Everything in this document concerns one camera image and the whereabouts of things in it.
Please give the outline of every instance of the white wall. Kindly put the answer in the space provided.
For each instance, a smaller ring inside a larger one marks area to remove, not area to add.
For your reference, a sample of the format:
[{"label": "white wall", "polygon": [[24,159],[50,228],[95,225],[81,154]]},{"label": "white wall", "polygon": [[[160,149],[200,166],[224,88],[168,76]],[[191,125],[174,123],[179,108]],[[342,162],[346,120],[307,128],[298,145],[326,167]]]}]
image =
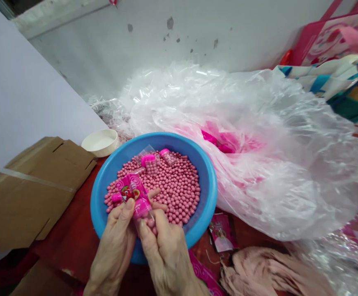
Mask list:
[{"label": "white wall", "polygon": [[[114,96],[138,67],[173,60],[230,72],[272,67],[332,1],[121,0],[118,8],[105,7],[30,42],[81,96]],[[345,0],[336,15],[354,3]]]},{"label": "white wall", "polygon": [[44,136],[75,143],[107,128],[0,13],[0,169]]}]

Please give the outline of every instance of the hand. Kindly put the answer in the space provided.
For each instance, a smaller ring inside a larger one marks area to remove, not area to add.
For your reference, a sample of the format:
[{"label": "hand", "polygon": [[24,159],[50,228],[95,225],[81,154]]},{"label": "hand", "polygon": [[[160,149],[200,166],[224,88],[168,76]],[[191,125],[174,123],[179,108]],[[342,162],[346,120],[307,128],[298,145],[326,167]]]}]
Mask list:
[{"label": "hand", "polygon": [[[151,200],[160,189],[148,193],[153,209],[167,210],[167,206]],[[134,199],[114,208],[109,216],[97,254],[91,265],[90,279],[84,289],[87,295],[117,295],[120,284],[131,261],[136,241],[136,229],[132,220]]]},{"label": "hand", "polygon": [[208,288],[192,268],[183,229],[169,224],[164,212],[155,210],[157,237],[141,221],[139,236],[157,295],[209,296]]}]

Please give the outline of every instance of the red table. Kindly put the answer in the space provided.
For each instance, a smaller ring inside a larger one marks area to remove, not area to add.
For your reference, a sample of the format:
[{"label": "red table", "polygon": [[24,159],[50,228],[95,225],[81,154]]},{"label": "red table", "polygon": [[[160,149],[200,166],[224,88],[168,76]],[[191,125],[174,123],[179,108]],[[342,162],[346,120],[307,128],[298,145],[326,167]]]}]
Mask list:
[{"label": "red table", "polygon": [[[92,226],[90,214],[90,198],[95,178],[106,158],[99,159],[89,178],[74,196],[72,202],[43,241],[34,242],[31,251],[40,256],[46,263],[54,266],[72,277],[86,283],[90,275],[91,263],[98,248],[99,239]],[[245,224],[239,218],[233,218],[235,232],[240,248],[247,246],[271,247],[281,252],[287,252],[283,244]],[[210,244],[207,232],[191,249],[198,260],[219,275],[219,255]],[[228,264],[228,253],[223,253],[223,261]],[[142,291],[154,295],[148,266],[130,265],[123,280],[120,293],[132,295]]]}]

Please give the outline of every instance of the fingernail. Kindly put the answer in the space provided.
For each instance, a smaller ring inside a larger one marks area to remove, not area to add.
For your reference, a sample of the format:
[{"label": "fingernail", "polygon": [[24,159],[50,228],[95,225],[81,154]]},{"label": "fingernail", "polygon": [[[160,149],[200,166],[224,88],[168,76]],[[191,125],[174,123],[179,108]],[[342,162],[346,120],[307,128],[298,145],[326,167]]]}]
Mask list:
[{"label": "fingernail", "polygon": [[132,207],[134,206],[134,199],[129,199],[127,203],[125,204],[125,208],[127,210],[132,210]]},{"label": "fingernail", "polygon": [[139,236],[141,238],[146,237],[148,229],[149,229],[149,227],[146,225],[145,220],[142,219],[141,222],[139,223]]}]

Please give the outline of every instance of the pink shopping bag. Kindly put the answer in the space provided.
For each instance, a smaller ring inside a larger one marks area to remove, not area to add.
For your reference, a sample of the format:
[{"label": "pink shopping bag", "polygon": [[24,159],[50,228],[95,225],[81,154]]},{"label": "pink shopping bag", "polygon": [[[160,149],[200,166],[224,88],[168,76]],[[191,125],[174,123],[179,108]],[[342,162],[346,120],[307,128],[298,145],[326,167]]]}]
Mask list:
[{"label": "pink shopping bag", "polygon": [[358,1],[349,14],[331,18],[343,0],[335,0],[320,21],[303,28],[290,65],[310,66],[358,53]]}]

